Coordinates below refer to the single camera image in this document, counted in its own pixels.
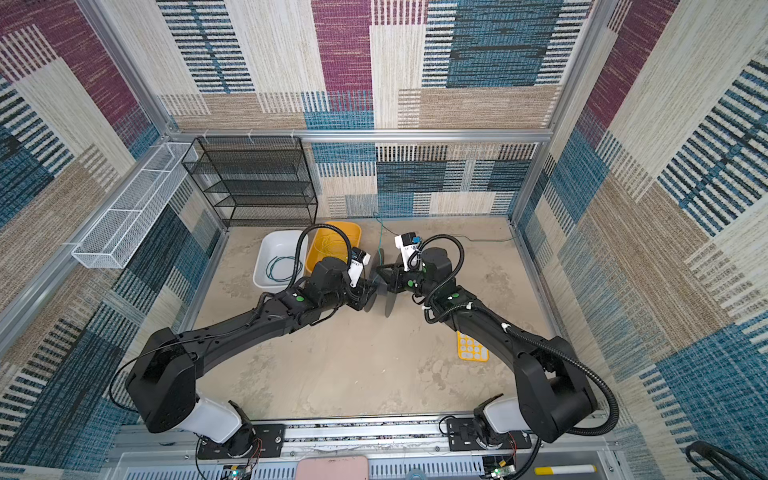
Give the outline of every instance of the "yellow calculator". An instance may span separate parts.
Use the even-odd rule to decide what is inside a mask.
[[[456,332],[456,346],[458,350],[458,357],[462,360],[469,360],[471,362],[488,361],[488,349],[486,349],[483,345],[480,345],[477,340],[473,339],[469,335]]]

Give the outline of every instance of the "concrete floor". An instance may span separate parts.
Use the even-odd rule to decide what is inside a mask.
[[[375,252],[379,223],[355,219],[361,247]],[[500,217],[451,217],[385,221],[397,232],[463,234],[475,239],[510,237]],[[220,322],[256,305],[260,291],[251,276],[261,239],[272,228],[230,231],[221,264],[196,328]],[[513,241],[470,242],[458,283],[494,311],[524,329],[551,337]],[[455,246],[438,240],[455,262]],[[385,262],[395,259],[392,234],[384,230]],[[498,393],[515,395],[512,372],[491,354],[488,362],[458,358],[456,334],[427,324],[410,295],[401,293],[389,318],[384,297],[369,313],[342,308],[329,321],[272,339],[221,363],[198,380],[208,396],[232,399],[255,419],[465,411]]]

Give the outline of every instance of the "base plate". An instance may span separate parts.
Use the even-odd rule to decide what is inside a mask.
[[[451,452],[468,452],[470,450],[482,450],[483,452],[493,452],[493,450],[486,450],[477,443],[477,435],[475,434],[475,426],[472,424],[472,419],[446,419],[445,427],[448,430],[448,444],[451,448]],[[512,438],[515,439],[515,444],[518,446],[518,450],[524,450],[531,448],[531,437],[529,435],[523,435],[523,432],[510,432]],[[500,450],[512,450],[512,440],[505,438]]]
[[[286,426],[282,423],[268,425],[254,425],[256,437],[261,439],[261,458],[276,458],[283,451],[283,436]],[[243,457],[247,460],[250,454]],[[207,442],[205,445],[200,443],[197,450],[198,460],[221,460],[222,458],[231,458],[226,449],[221,448],[221,444]]]

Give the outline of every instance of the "orange tray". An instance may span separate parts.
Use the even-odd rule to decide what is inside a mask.
[[[349,238],[349,242],[353,247],[360,246],[360,237],[362,237],[362,229],[360,225],[352,222],[326,222],[329,225],[338,227]],[[312,273],[312,270],[317,265],[317,262],[321,261],[325,257],[336,257],[346,262],[346,243],[344,239],[338,233],[327,228],[320,228],[317,230],[315,240],[312,242],[310,252],[306,256],[306,270]]]

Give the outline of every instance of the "white mesh basket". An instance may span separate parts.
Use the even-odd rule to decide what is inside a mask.
[[[188,149],[174,142],[158,148],[72,256],[86,268],[125,268],[187,175],[180,160]]]

